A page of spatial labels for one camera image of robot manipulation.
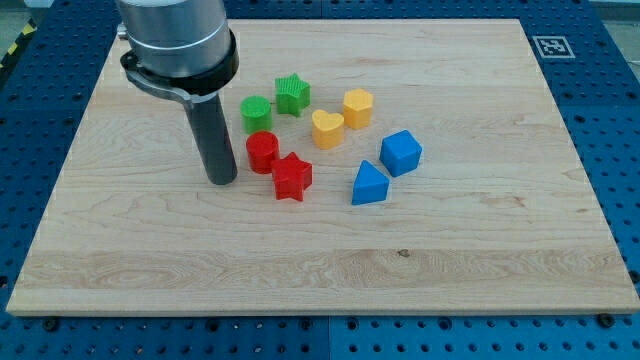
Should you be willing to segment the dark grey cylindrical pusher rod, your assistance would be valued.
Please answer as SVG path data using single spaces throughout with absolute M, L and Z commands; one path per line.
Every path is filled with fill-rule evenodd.
M 208 179 L 215 185 L 232 183 L 237 166 L 219 95 L 193 102 L 186 113 Z

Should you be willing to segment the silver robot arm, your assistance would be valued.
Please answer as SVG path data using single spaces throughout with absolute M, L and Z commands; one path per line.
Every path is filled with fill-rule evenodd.
M 138 89 L 180 103 L 210 182 L 237 176 L 219 91 L 239 55 L 221 0 L 117 0 L 131 49 L 120 58 Z

